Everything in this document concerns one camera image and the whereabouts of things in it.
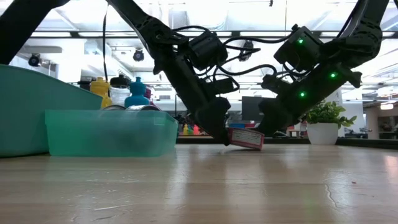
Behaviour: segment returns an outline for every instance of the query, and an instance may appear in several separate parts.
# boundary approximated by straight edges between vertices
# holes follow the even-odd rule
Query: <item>white pot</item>
[[[338,124],[317,123],[308,124],[308,138],[311,144],[334,145],[338,137]]]

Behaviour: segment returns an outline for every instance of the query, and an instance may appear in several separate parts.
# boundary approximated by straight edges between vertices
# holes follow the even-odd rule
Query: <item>teal plastic bin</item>
[[[39,72],[0,65],[0,157],[48,152],[44,111],[98,110],[102,97]]]
[[[52,156],[154,157],[175,150],[178,122],[164,111],[48,110]]]

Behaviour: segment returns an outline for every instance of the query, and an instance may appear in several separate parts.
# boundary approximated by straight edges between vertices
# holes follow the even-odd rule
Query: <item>green leaves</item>
[[[335,101],[321,103],[314,106],[307,114],[309,123],[336,123],[339,128],[341,126],[350,127],[354,124],[357,116],[348,119],[345,116],[340,117],[340,113],[346,111],[342,106],[337,105]]]

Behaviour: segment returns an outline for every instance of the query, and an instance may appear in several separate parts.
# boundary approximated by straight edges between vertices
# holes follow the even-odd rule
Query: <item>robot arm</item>
[[[0,17],[0,63],[8,64],[24,45],[44,17],[55,7],[69,0],[14,0]],[[164,71],[172,86],[190,112],[190,117],[211,136],[229,144],[225,128],[228,100],[216,97],[235,91],[234,80],[199,78],[194,67],[203,70],[226,62],[226,47],[217,36],[205,30],[189,41],[158,19],[147,15],[133,0],[107,0],[121,17],[137,32],[144,47],[155,60],[154,74]],[[374,58],[379,52],[382,33],[379,24],[388,0],[358,0],[347,29],[334,41],[323,44],[306,27],[294,27],[285,44],[274,55],[280,63],[289,63],[297,71],[290,72],[293,83],[264,77],[263,88],[278,93],[276,99],[260,103],[264,120],[258,130],[272,134],[295,123],[312,106],[349,81],[359,87],[360,73],[350,69]]]

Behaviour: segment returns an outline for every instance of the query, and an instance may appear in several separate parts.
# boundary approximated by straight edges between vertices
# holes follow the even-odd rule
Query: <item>blue bottle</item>
[[[144,97],[147,87],[141,82],[141,77],[136,78],[136,82],[130,83],[131,96],[124,100],[124,107],[150,105],[150,100]]]

